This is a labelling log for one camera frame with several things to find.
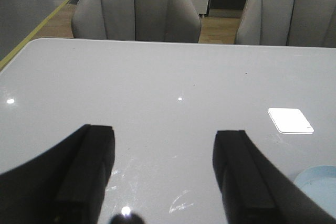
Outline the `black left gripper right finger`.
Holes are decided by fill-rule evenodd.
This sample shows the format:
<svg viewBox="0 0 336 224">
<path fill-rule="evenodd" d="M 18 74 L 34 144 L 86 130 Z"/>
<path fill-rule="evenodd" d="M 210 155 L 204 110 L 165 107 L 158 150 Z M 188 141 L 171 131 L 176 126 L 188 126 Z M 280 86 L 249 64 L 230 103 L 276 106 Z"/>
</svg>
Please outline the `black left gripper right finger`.
<svg viewBox="0 0 336 224">
<path fill-rule="evenodd" d="M 335 223 L 243 130 L 216 133 L 213 169 L 228 223 Z"/>
</svg>

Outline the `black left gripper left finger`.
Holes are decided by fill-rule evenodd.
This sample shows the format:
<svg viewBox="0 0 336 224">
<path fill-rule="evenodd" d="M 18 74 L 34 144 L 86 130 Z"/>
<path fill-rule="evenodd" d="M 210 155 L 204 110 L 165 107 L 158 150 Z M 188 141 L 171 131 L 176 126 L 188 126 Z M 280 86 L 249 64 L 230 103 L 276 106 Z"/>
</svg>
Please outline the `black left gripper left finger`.
<svg viewBox="0 0 336 224">
<path fill-rule="evenodd" d="M 97 223 L 114 157 L 113 128 L 83 125 L 1 174 L 1 223 Z"/>
</svg>

